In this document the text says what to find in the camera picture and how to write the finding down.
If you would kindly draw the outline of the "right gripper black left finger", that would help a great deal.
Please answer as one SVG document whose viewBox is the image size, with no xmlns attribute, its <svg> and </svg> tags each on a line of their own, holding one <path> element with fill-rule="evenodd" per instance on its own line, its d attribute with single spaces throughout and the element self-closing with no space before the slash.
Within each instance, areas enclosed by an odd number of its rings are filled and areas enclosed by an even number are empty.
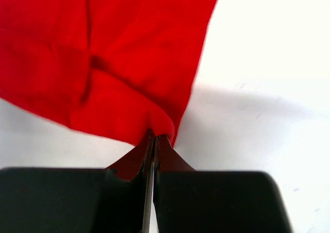
<svg viewBox="0 0 330 233">
<path fill-rule="evenodd" d="M 154 140 L 104 169 L 1 169 L 1 232 L 148 232 Z"/>
</svg>

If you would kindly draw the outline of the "red t-shirt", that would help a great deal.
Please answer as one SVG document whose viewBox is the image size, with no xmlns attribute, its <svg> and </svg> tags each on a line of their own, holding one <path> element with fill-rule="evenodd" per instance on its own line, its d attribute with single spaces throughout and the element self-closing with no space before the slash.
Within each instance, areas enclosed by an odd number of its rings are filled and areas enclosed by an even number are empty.
<svg viewBox="0 0 330 233">
<path fill-rule="evenodd" d="M 68 128 L 175 142 L 217 0 L 1 0 L 1 98 Z"/>
</svg>

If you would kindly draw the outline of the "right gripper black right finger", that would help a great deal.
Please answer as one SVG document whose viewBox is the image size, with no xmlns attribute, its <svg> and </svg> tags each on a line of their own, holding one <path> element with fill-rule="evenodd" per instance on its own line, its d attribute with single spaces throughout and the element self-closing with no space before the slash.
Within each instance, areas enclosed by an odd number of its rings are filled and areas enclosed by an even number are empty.
<svg viewBox="0 0 330 233">
<path fill-rule="evenodd" d="M 259 171 L 196 171 L 166 136 L 155 140 L 160 232 L 291 232 L 273 178 Z"/>
</svg>

